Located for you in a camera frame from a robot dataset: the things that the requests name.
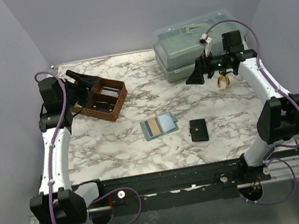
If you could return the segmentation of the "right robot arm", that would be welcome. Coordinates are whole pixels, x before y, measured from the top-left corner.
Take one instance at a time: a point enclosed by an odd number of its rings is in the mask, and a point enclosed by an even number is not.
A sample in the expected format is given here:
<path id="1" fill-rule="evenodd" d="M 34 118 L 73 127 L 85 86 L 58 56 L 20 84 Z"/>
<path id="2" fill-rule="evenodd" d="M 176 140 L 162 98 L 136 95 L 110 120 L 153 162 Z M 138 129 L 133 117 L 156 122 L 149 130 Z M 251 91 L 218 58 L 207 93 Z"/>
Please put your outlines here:
<path id="1" fill-rule="evenodd" d="M 278 84 L 266 70 L 253 49 L 245 49 L 238 30 L 222 34 L 221 55 L 212 55 L 212 39 L 202 34 L 199 43 L 204 52 L 195 59 L 194 70 L 186 80 L 188 85 L 202 85 L 215 72 L 221 77 L 228 73 L 240 76 L 259 97 L 263 109 L 257 120 L 257 137 L 252 146 L 241 155 L 238 163 L 238 177 L 250 183 L 258 175 L 257 167 L 278 147 L 299 134 L 299 94 L 292 94 Z"/>

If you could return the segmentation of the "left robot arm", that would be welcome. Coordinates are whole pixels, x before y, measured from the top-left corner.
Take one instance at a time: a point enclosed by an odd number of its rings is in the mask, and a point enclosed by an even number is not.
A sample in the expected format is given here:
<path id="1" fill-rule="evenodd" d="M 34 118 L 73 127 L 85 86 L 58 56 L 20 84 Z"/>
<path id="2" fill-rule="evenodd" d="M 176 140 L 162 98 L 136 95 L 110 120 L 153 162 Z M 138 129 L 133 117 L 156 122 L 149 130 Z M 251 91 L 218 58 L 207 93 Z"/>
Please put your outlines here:
<path id="1" fill-rule="evenodd" d="M 71 81 L 50 74 L 36 81 L 43 100 L 38 124 L 44 142 L 44 163 L 39 193 L 30 199 L 30 210 L 40 224 L 84 223 L 88 206 L 101 207 L 107 200 L 98 180 L 73 187 L 68 174 L 72 108 L 88 104 L 100 78 L 71 70 L 66 71 L 66 76 Z"/>

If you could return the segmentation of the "green card holder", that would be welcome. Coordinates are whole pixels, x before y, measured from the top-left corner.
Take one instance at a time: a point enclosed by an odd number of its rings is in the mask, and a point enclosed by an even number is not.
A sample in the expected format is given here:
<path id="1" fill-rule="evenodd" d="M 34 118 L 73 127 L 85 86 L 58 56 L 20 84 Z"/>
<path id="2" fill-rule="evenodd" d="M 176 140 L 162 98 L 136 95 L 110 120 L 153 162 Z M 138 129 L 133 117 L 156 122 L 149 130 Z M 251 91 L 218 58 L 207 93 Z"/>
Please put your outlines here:
<path id="1" fill-rule="evenodd" d="M 166 112 L 140 122 L 140 127 L 147 141 L 175 132 L 179 129 L 177 119 L 171 112 Z"/>

